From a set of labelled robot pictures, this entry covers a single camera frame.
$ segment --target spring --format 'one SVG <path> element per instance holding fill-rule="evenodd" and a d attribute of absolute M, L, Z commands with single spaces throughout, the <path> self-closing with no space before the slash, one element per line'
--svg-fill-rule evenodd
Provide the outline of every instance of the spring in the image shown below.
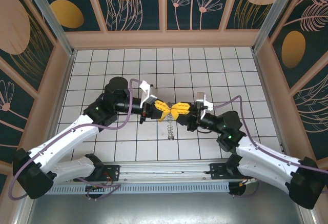
<path fill-rule="evenodd" d="M 171 108 L 172 107 L 172 104 L 171 103 L 168 103 L 168 106 L 169 106 L 169 108 Z M 173 116 L 172 116 L 172 114 L 170 113 L 170 114 L 168 114 L 168 140 L 174 140 L 174 135 L 173 135 L 173 124 L 172 124 L 172 122 L 173 122 Z"/>

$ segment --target ventilation grille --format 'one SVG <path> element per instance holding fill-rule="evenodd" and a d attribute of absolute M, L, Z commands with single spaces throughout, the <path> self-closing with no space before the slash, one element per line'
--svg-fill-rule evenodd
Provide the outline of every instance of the ventilation grille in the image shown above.
<path fill-rule="evenodd" d="M 55 186 L 47 193 L 49 195 L 85 194 L 89 185 L 61 185 Z M 90 194 L 107 193 L 112 188 L 95 189 Z M 192 192 L 228 192 L 228 182 L 213 183 L 185 183 L 185 184 L 124 184 L 115 194 L 136 193 L 192 193 Z"/>

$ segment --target white robotic arm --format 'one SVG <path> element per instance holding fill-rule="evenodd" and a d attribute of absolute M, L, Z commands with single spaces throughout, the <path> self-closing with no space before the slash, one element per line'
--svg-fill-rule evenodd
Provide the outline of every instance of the white robotic arm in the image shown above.
<path fill-rule="evenodd" d="M 104 165 L 93 154 L 88 154 L 74 161 L 58 162 L 68 151 L 102 130 L 95 126 L 73 129 L 74 127 L 85 124 L 97 124 L 106 127 L 117 120 L 117 112 L 129 110 L 131 103 L 129 103 L 127 93 L 128 85 L 125 79 L 120 78 L 111 79 L 105 87 L 105 92 L 84 111 L 83 115 L 80 115 L 73 124 L 60 134 L 29 152 L 23 149 L 16 152 L 13 160 L 14 175 L 28 160 L 39 154 L 39 157 L 22 170 L 17 178 L 31 198 L 44 195 L 53 184 L 78 177 L 92 177 L 94 179 L 101 175 Z M 153 87 L 146 84 L 142 82 L 140 85 L 143 90 L 142 98 L 133 98 L 132 101 L 132 113 L 140 115 L 140 123 L 142 124 L 146 118 L 163 118 L 171 111 L 173 114 L 173 108 L 170 110 L 164 102 L 158 100 L 153 93 Z M 195 104 L 177 103 L 174 107 L 175 119 L 179 124 L 187 126 L 188 131 L 195 131 L 201 127 L 220 134 L 217 139 L 220 147 L 226 152 L 232 152 L 232 156 L 226 163 L 227 171 L 231 175 L 242 175 L 262 180 L 283 190 L 297 204 L 308 209 L 314 207 L 325 185 L 324 178 L 318 172 L 297 166 L 304 165 L 317 168 L 313 160 L 307 157 L 300 160 L 278 153 L 259 143 L 254 144 L 246 134 L 239 130 L 242 123 L 237 112 L 228 111 L 220 116 L 204 112 L 206 109 L 212 110 L 215 107 L 206 101 L 203 93 L 197 94 Z M 69 134 L 62 137 L 64 133 L 70 130 Z M 41 153 L 45 146 L 59 137 L 60 139 L 56 143 Z"/>

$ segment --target white grid floor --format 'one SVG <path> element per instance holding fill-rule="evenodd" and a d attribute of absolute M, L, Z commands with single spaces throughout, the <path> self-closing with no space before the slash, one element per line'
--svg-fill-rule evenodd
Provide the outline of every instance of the white grid floor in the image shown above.
<path fill-rule="evenodd" d="M 159 48 L 78 51 L 67 88 L 58 131 L 72 123 L 102 93 L 115 76 L 145 80 L 158 88 L 158 98 L 171 103 L 194 102 L 204 92 L 215 105 L 236 95 L 243 98 L 244 115 L 256 141 L 281 152 L 269 108 L 247 47 Z M 138 96 L 135 84 L 134 96 Z M 215 110 L 219 115 L 239 110 L 232 103 Z M 117 123 L 124 121 L 121 116 Z M 221 150 L 218 134 L 188 132 L 174 121 L 175 140 L 167 140 L 167 121 L 147 119 L 142 125 L 137 115 L 118 131 L 104 130 L 82 143 L 61 161 L 94 153 L 102 161 L 156 161 L 229 158 Z"/>

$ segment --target cable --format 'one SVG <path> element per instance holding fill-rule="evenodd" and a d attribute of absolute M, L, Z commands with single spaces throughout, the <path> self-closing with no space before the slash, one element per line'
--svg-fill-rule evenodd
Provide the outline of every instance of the cable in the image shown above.
<path fill-rule="evenodd" d="M 45 152 L 49 147 L 51 147 L 54 143 L 56 143 L 58 140 L 64 138 L 67 134 L 75 131 L 76 129 L 79 129 L 79 128 L 83 128 L 83 127 L 97 127 L 97 128 L 102 128 L 102 129 L 107 129 L 107 130 L 118 130 L 118 129 L 121 129 L 122 127 L 124 127 L 129 119 L 130 119 L 130 116 L 131 116 L 131 112 L 132 112 L 132 98 L 133 98 L 133 92 L 132 92 L 132 82 L 137 82 L 139 84 L 141 84 L 141 81 L 137 80 L 137 79 L 130 79 L 130 86 L 129 86 L 129 91 L 130 91 L 130 99 L 129 99 L 129 110 L 128 110 L 128 115 L 127 115 L 127 118 L 126 120 L 123 122 L 123 124 L 121 124 L 120 126 L 118 127 L 106 127 L 106 126 L 102 126 L 102 125 L 98 125 L 98 124 L 81 124 L 81 125 L 78 125 L 76 127 L 73 127 L 71 130 L 68 130 L 66 131 L 65 133 L 61 134 L 60 136 L 58 136 L 57 138 L 55 138 L 53 141 L 51 141 L 49 144 L 47 144 L 42 150 L 40 150 L 36 155 L 34 155 L 31 159 L 29 159 L 18 171 L 17 173 L 14 175 L 14 178 L 9 186 L 9 191 L 8 191 L 8 197 L 11 199 L 11 200 L 21 200 L 23 198 L 25 198 L 27 196 L 27 194 L 24 194 L 23 196 L 20 196 L 20 197 L 14 197 L 12 195 L 12 190 L 14 188 L 14 184 L 17 180 L 17 178 L 19 177 L 19 175 L 22 173 L 22 171 L 31 163 L 33 162 L 36 158 L 38 158 L 40 155 L 42 155 L 43 152 Z M 92 182 L 89 182 L 89 181 L 86 181 L 86 180 L 82 180 L 82 178 L 78 178 L 79 180 L 83 181 L 83 182 L 86 182 L 92 186 L 98 186 L 97 184 L 94 184 Z"/>
<path fill-rule="evenodd" d="M 104 172 L 103 175 L 106 175 L 107 176 L 107 182 L 105 184 L 107 185 L 108 182 L 111 181 L 111 185 L 113 185 L 113 179 L 112 179 L 112 177 L 107 172 Z"/>
<path fill-rule="evenodd" d="M 249 198 L 249 197 L 254 197 L 254 196 L 259 192 L 261 186 L 262 186 L 262 181 L 259 180 L 259 181 L 258 181 L 257 188 L 255 189 L 255 191 L 254 191 L 252 194 L 247 195 L 247 196 L 238 196 L 238 195 L 232 195 L 232 196 L 233 196 L 233 197 L 238 197 L 238 198 Z"/>
<path fill-rule="evenodd" d="M 98 185 L 98 184 L 95 184 L 95 183 L 90 183 L 89 181 L 83 179 L 83 178 L 77 178 L 79 179 L 80 181 L 83 181 L 84 183 L 87 183 L 87 184 L 90 184 L 90 185 L 93 185 L 93 186 L 96 186 L 96 187 L 99 187 L 99 188 L 114 188 L 112 191 L 110 191 L 109 193 L 105 194 L 105 195 L 102 195 L 98 198 L 95 198 L 94 201 L 99 201 L 99 200 L 102 200 L 106 197 L 109 197 L 110 195 L 112 195 L 113 192 L 117 191 L 118 188 L 120 188 L 122 185 L 121 184 L 117 184 L 117 185 L 110 185 L 110 186 L 102 186 L 102 185 Z M 89 200 L 91 200 L 92 198 L 90 197 L 89 193 L 92 191 L 93 189 L 90 188 L 88 191 L 87 191 L 87 197 Z"/>
<path fill-rule="evenodd" d="M 328 174 L 328 171 L 326 171 L 326 170 L 323 170 L 323 169 L 317 169 L 317 168 L 313 168 L 313 167 L 308 167 L 308 166 L 301 165 L 301 164 L 296 164 L 296 163 L 294 163 L 294 162 L 291 162 L 291 161 L 285 160 L 285 159 L 283 159 L 283 158 L 280 158 L 279 156 L 276 156 L 276 155 L 270 153 L 269 151 L 266 151 L 266 150 L 263 149 L 262 147 L 258 146 L 257 143 L 256 143 L 256 142 L 253 140 L 253 138 L 251 137 L 250 131 L 249 131 L 247 125 L 246 125 L 245 118 L 244 118 L 244 113 L 243 113 L 243 109 L 242 109 L 242 98 L 241 98 L 240 95 L 235 96 L 233 99 L 231 99 L 230 101 L 228 101 L 228 102 L 226 102 L 226 103 L 224 103 L 224 104 L 222 104 L 222 105 L 214 106 L 213 108 L 214 108 L 214 109 L 221 108 L 221 107 L 223 107 L 223 106 L 226 106 L 226 105 L 232 103 L 232 102 L 235 101 L 236 99 L 239 99 L 241 119 L 242 119 L 242 122 L 244 123 L 244 126 L 245 126 L 245 129 L 246 129 L 247 136 L 250 138 L 250 140 L 251 140 L 252 144 L 255 146 L 255 148 L 257 148 L 259 151 L 265 153 L 266 155 L 273 157 L 274 159 L 277 159 L 277 160 L 279 160 L 279 161 L 282 161 L 282 162 L 286 163 L 288 166 L 289 166 L 289 165 L 293 165 L 293 166 L 296 166 L 296 167 L 299 167 L 299 168 L 308 169 L 308 170 L 312 170 L 312 171 L 320 172 L 320 173 L 323 173 L 323 174 Z"/>
<path fill-rule="evenodd" d="M 205 134 L 212 133 L 212 131 L 206 131 L 206 132 L 204 132 L 204 131 L 199 131 L 198 129 L 197 129 L 197 132 L 199 132 L 199 133 L 205 133 Z"/>

